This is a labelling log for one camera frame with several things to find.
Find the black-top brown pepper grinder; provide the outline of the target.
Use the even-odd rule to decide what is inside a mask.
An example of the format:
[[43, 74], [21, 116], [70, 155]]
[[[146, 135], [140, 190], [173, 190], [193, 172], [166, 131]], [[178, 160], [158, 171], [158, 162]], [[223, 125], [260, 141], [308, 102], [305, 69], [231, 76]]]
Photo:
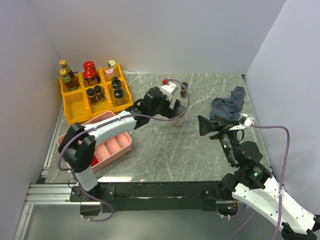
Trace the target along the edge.
[[124, 91], [122, 88], [119, 88], [119, 89], [115, 89], [113, 91], [113, 95], [114, 95], [114, 98], [115, 98], [115, 105], [116, 106], [121, 106], [125, 103], [125, 100], [124, 100]]

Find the clear-cap salt grinder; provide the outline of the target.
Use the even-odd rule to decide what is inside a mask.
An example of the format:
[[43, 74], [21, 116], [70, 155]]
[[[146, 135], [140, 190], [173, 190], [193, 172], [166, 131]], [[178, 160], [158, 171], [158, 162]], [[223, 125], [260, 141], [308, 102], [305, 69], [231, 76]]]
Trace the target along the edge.
[[173, 121], [172, 121], [172, 124], [173, 124], [173, 126], [175, 126], [175, 127], [181, 127], [181, 126], [184, 124], [184, 122], [185, 122], [185, 119], [184, 119], [184, 117], [182, 116], [182, 117], [179, 117], [179, 118], [173, 120]]

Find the white-cap seasoning shaker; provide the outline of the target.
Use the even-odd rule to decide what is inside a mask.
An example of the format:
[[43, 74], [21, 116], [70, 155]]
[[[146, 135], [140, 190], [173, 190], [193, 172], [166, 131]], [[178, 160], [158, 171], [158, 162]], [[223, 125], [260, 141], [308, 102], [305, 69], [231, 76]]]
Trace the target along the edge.
[[112, 68], [113, 70], [117, 68], [117, 62], [115, 60], [109, 60], [107, 62], [107, 65], [109, 68]]

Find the green label sauce bottle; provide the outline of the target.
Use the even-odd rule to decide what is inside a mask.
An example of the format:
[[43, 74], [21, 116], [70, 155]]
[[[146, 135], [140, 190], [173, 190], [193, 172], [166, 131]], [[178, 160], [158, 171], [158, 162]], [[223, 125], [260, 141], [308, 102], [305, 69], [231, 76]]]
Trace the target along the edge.
[[73, 82], [72, 78], [69, 76], [68, 72], [65, 69], [60, 70], [60, 75], [62, 76], [62, 80], [64, 85], [68, 89], [69, 92], [77, 90], [77, 86]]
[[74, 72], [71, 70], [71, 68], [69, 67], [69, 65], [67, 64], [66, 60], [60, 60], [59, 64], [61, 66], [62, 69], [66, 70], [66, 72], [68, 73], [68, 75], [71, 77], [72, 82], [75, 84], [75, 86], [78, 88], [80, 86], [79, 81], [76, 77], [76, 75], [74, 74]]

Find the black-top white salt grinder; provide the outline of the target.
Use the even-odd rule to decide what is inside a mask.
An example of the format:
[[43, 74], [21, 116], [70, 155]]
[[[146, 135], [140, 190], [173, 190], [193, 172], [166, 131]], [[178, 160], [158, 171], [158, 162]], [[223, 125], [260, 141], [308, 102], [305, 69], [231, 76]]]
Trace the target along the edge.
[[122, 88], [122, 82], [118, 77], [113, 77], [111, 81], [111, 86], [114, 90], [118, 90]]

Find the small black-cap spice jar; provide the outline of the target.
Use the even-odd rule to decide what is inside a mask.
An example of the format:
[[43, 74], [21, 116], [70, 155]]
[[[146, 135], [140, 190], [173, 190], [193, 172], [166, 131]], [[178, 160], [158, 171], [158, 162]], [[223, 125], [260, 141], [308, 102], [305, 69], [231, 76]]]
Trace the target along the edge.
[[188, 83], [187, 82], [182, 82], [181, 87], [180, 87], [180, 97], [182, 99], [187, 97], [187, 90], [188, 90]]
[[105, 95], [103, 93], [102, 87], [100, 85], [95, 85], [93, 90], [96, 94], [97, 99], [103, 102], [105, 100]]

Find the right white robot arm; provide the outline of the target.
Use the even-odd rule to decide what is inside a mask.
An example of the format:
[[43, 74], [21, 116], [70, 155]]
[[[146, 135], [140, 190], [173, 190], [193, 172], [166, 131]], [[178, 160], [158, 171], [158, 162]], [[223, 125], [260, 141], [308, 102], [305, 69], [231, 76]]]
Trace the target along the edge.
[[216, 116], [212, 121], [198, 115], [199, 134], [218, 140], [228, 165], [236, 168], [218, 184], [220, 196], [235, 199], [264, 216], [285, 240], [315, 240], [320, 229], [320, 217], [296, 202], [260, 163], [263, 155], [254, 141], [242, 141], [237, 133], [252, 126], [254, 118], [241, 114], [238, 120]]

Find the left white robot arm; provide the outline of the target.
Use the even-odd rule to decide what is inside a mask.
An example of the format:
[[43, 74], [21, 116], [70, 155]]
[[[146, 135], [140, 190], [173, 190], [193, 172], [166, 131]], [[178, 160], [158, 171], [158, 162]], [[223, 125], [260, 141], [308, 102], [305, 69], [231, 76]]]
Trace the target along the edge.
[[69, 127], [58, 148], [60, 159], [68, 163], [88, 201], [94, 201], [100, 195], [99, 183], [91, 167], [95, 148], [119, 134], [148, 124], [151, 119], [157, 120], [158, 116], [162, 121], [176, 119], [181, 102], [177, 99], [173, 108], [170, 105], [177, 89], [172, 82], [150, 88], [143, 98], [113, 117], [87, 125], [74, 123]]

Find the red-lid chili jar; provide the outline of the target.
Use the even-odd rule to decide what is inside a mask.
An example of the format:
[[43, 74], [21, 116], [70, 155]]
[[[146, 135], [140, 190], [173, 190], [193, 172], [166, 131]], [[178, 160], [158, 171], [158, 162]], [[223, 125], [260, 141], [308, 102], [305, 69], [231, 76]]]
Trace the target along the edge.
[[97, 78], [97, 81], [100, 83], [101, 82], [101, 78], [99, 76], [99, 72], [97, 71], [96, 69], [96, 65], [93, 61], [86, 61], [84, 64], [83, 64], [83, 68], [84, 70], [94, 70], [94, 73], [95, 73], [95, 76]]
[[83, 78], [87, 85], [90, 86], [95, 86], [98, 84], [98, 80], [96, 77], [96, 72], [93, 69], [87, 69], [83, 72]]

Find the pink-cap spice bottle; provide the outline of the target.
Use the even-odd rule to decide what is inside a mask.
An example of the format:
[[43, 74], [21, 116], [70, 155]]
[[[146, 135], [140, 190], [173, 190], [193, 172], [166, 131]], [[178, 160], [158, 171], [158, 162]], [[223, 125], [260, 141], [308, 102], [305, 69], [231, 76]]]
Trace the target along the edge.
[[113, 68], [108, 67], [105, 69], [105, 75], [106, 75], [106, 82], [112, 81], [113, 78], [115, 77], [115, 71]]

